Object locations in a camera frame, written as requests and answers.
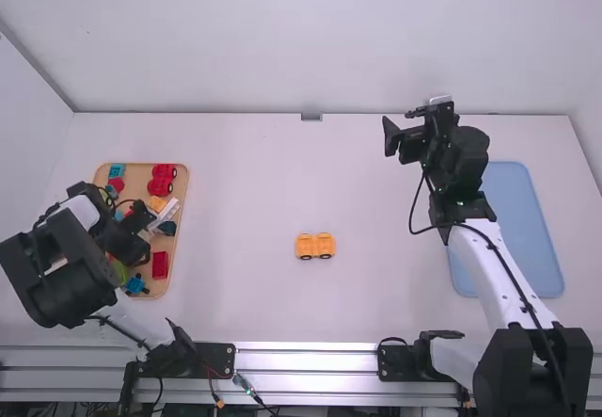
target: teal toy block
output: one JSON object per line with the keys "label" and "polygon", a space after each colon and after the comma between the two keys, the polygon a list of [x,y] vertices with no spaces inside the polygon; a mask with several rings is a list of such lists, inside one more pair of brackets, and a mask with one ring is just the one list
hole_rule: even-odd
{"label": "teal toy block", "polygon": [[125,165],[111,165],[109,168],[109,179],[115,179],[117,177],[123,177],[125,174]]}

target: connector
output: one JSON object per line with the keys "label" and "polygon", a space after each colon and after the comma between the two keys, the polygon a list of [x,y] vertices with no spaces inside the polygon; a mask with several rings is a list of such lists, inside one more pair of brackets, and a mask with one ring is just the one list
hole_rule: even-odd
{"label": "connector", "polygon": [[224,403],[224,400],[222,400],[219,396],[217,396],[217,394],[215,392],[211,392],[211,396],[214,398],[215,405],[217,406],[218,409],[222,409],[226,406],[226,403]]}

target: orange toy car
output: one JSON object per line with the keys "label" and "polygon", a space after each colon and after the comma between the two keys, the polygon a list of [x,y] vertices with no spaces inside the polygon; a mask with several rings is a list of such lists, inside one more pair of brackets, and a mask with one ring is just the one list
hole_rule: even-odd
{"label": "orange toy car", "polygon": [[330,233],[301,233],[295,242],[295,254],[301,260],[309,260],[312,257],[329,259],[335,255],[335,239]]}
{"label": "orange toy car", "polygon": [[313,242],[313,235],[309,233],[301,233],[297,236],[296,242],[294,244],[294,250],[301,260],[309,260],[313,257],[313,249],[315,243]]}
{"label": "orange toy car", "polygon": [[335,255],[335,239],[330,233],[318,233],[315,243],[315,255],[321,259],[329,259]]}

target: metal frame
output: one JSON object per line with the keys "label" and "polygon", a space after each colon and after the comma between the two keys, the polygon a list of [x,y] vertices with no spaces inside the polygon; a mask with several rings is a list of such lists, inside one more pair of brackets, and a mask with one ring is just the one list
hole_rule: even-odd
{"label": "metal frame", "polygon": [[[235,367],[268,405],[455,407],[450,383],[385,383],[376,374],[375,344],[236,343]],[[602,409],[602,351],[594,354],[587,409]],[[0,401],[119,399],[125,363],[120,346],[1,346]],[[164,379],[162,402],[213,403],[205,379]],[[254,405],[229,380],[215,380],[226,404]],[[135,400],[152,402],[154,378],[140,379]]]}

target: yellow toy piece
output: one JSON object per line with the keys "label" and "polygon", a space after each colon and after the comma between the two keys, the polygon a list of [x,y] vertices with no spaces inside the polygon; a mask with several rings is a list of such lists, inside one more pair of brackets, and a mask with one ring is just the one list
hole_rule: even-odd
{"label": "yellow toy piece", "polygon": [[309,233],[301,233],[294,243],[296,256],[301,260],[309,260],[313,257],[315,248],[314,236]]}
{"label": "yellow toy piece", "polygon": [[152,196],[147,201],[147,207],[149,207],[157,215],[159,215],[163,211],[163,209],[166,208],[166,205],[167,202],[165,202],[161,198],[158,198],[157,196]]}
{"label": "yellow toy piece", "polygon": [[330,233],[301,233],[295,242],[295,253],[301,260],[309,260],[312,257],[329,259],[335,255],[335,239]]}

